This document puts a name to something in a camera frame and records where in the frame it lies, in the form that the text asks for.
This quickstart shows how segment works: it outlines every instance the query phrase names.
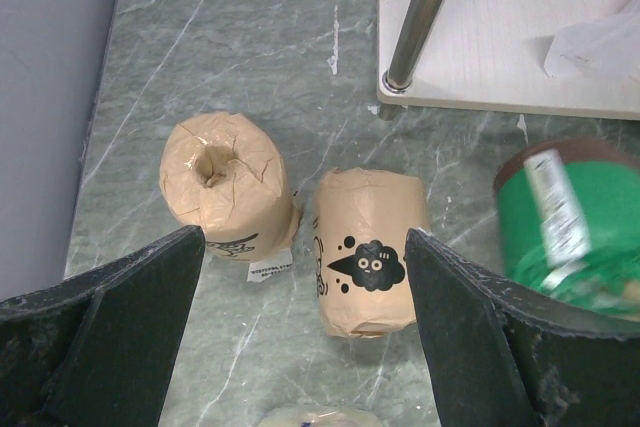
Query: green container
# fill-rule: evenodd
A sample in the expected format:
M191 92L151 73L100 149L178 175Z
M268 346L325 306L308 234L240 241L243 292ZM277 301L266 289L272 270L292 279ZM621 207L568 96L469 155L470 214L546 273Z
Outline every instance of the green container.
M506 275L612 315L640 313L640 170L590 138L527 148L496 176Z

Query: white shelf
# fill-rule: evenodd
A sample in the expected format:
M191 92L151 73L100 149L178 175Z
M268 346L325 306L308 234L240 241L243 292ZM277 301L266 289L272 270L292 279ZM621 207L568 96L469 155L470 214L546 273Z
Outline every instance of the white shelf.
M410 0L378 0L378 98L386 104L640 120L640 79L549 78L562 27L618 13L630 0L445 0L403 94L382 84Z

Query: chrome rod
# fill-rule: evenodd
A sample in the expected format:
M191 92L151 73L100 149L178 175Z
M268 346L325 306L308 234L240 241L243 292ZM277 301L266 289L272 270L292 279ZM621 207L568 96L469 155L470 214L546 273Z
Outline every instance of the chrome rod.
M411 85L413 71L444 0L411 0L393 53L391 66L384 74L385 86L400 93Z

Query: white label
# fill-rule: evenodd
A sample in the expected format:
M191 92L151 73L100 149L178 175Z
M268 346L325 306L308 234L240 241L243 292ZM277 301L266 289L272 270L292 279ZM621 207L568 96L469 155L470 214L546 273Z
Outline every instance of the white label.
M569 262L551 271L542 281L542 286L550 291L554 291L567 277L580 272L586 267L583 262Z
M293 264L291 249L282 249L268 259L249 264L247 282L262 282L278 272L287 270Z
M589 230L558 151L534 155L524 167L542 219L549 267L581 259L591 250Z

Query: black printed drawing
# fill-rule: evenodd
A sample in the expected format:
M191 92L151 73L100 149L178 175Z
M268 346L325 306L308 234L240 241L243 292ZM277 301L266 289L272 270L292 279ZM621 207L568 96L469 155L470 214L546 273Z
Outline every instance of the black printed drawing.
M322 253L324 252L324 246L322 240L318 237L313 239L313 249L316 253L316 293L317 296L327 295L329 291L329 284L327 284L322 278Z
M229 257L230 259L237 257L241 254L246 254L247 252L251 252L255 249L247 243L251 242L253 239L258 237L258 234L255 233L240 240L234 240L232 242L207 242L207 245L212 249L216 249L225 253L224 257Z
M344 245L352 248L355 240L349 236L345 238ZM331 262L327 267L350 276L355 286L365 288L369 292L387 291L402 282L405 276L404 267L398 260L398 253L392 247L382 245L379 240L358 245L354 254Z

